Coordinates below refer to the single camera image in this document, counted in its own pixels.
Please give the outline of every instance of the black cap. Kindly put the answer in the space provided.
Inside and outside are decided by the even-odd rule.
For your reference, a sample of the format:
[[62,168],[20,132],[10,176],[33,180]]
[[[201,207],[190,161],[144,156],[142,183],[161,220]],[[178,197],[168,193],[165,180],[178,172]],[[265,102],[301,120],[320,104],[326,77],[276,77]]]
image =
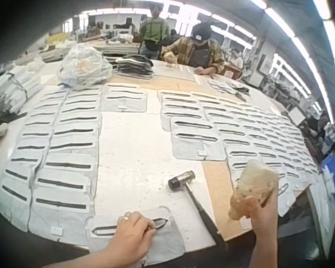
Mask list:
[[205,41],[211,38],[212,29],[211,24],[207,22],[201,22],[194,26],[192,32],[192,38],[195,41]]

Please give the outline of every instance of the stack of leather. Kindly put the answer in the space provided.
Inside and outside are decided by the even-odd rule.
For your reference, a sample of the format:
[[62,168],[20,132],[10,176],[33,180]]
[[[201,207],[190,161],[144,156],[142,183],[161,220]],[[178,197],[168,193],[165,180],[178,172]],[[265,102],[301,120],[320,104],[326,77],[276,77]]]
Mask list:
[[118,74],[128,77],[151,79],[154,72],[153,63],[142,55],[129,55],[116,60]]

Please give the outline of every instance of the plaid shirt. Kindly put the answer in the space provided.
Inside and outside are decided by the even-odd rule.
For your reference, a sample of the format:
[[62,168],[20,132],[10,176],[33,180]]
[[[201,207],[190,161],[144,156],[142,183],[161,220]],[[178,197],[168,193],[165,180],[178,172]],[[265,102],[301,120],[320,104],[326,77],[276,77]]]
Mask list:
[[[208,40],[208,46],[210,47],[210,60],[208,65],[209,67],[215,67],[219,74],[224,69],[224,56],[221,47],[214,39]],[[194,41],[190,38],[182,37],[171,46],[164,48],[162,54],[172,51],[174,55],[178,56],[178,64],[189,65],[194,49]]]

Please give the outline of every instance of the sleeve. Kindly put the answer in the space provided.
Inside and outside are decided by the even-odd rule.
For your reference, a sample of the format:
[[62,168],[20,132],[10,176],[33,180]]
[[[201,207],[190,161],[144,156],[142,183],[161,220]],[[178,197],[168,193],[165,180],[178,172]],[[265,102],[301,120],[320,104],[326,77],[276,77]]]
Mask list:
[[140,28],[139,28],[139,37],[143,38],[145,36],[145,32],[146,32],[146,22],[147,20],[144,20],[141,24],[140,24]]
[[162,51],[162,54],[168,53],[168,52],[172,52],[174,53],[174,55],[177,55],[179,53],[179,47],[182,43],[183,39],[180,38],[177,41],[175,41],[172,45],[167,46],[166,48],[164,48],[164,50]]
[[215,42],[213,45],[213,59],[211,67],[216,68],[216,73],[219,74],[224,69],[224,55],[219,43]]

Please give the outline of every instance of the clear plastic bag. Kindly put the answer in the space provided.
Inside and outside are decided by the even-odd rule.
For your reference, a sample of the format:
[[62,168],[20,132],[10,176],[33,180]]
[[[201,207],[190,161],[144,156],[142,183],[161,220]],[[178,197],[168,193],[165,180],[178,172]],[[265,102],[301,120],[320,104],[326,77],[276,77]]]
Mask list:
[[91,44],[76,44],[63,59],[57,76],[67,85],[93,85],[112,75],[113,66]]

